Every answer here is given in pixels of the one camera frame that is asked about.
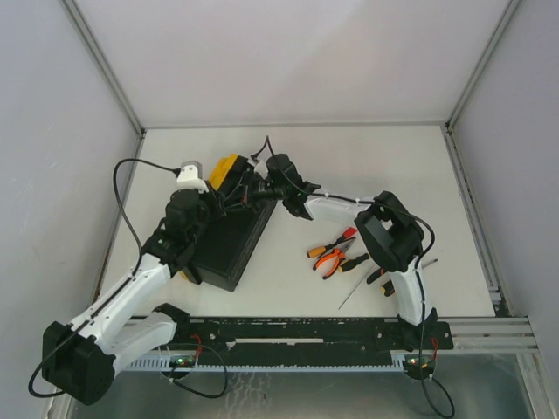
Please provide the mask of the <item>yellow black plastic toolbox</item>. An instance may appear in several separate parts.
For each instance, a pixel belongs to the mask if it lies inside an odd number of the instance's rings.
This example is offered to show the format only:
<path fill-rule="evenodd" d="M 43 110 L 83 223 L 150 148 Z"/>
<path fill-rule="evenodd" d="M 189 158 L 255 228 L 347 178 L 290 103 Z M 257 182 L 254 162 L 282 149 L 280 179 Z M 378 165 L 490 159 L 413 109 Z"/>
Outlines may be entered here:
<path fill-rule="evenodd" d="M 230 155 L 219 160 L 209 182 L 227 196 L 248 168 L 252 166 L 247 158 Z M 257 211 L 227 213 L 211 223 L 181 276 L 196 285 L 234 291 L 275 207 L 276 203 L 268 203 Z"/>

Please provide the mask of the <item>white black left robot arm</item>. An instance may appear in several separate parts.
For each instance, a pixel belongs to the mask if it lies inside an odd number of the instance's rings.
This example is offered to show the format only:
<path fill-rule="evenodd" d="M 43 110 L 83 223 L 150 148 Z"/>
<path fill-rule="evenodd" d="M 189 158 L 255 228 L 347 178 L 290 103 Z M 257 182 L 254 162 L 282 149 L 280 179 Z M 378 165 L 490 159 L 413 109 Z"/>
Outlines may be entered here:
<path fill-rule="evenodd" d="M 187 266 L 207 226 L 223 215 L 223 196 L 207 182 L 174 192 L 135 265 L 82 314 L 45 329 L 42 361 L 33 374 L 60 395 L 92 405 L 145 353 L 176 339 L 194 342 L 190 316 L 169 303 L 133 326 L 126 324 L 147 297 Z"/>

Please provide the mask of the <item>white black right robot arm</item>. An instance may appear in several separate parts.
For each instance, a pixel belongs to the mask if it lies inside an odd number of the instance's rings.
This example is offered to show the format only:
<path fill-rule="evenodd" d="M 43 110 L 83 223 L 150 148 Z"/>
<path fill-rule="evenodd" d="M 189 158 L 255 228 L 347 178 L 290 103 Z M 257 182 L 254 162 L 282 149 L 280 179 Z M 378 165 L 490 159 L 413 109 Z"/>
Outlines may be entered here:
<path fill-rule="evenodd" d="M 230 155 L 217 164 L 210 184 L 224 194 L 227 210 L 280 202 L 295 217 L 354 225 L 367 254 L 380 271 L 390 275 L 397 294 L 397 317 L 419 327 L 436 317 L 424 288 L 421 259 L 424 231 L 431 227 L 412 215 L 389 191 L 374 198 L 331 194 L 321 185 L 305 181 L 285 154 L 265 161 Z"/>

